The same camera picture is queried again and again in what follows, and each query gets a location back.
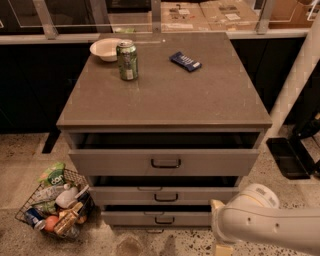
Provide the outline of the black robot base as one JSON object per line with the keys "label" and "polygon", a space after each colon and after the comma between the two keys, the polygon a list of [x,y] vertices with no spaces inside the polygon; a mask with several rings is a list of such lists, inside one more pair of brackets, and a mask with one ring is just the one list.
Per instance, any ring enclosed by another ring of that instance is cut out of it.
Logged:
{"label": "black robot base", "polygon": [[320,160],[315,161],[302,143],[320,131],[320,117],[316,114],[303,126],[295,126],[288,138],[268,138],[266,145],[270,150],[281,174],[290,180],[319,177]]}

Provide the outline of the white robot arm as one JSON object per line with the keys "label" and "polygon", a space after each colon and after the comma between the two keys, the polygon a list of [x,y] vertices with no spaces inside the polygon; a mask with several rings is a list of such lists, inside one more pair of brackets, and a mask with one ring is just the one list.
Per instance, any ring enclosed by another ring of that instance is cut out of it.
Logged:
{"label": "white robot arm", "polygon": [[[316,18],[272,108],[269,136],[279,132],[319,59],[320,18]],[[226,204],[213,200],[211,216],[215,256],[231,256],[229,248],[242,241],[319,255],[320,209],[281,209],[278,197],[264,185],[251,184]]]}

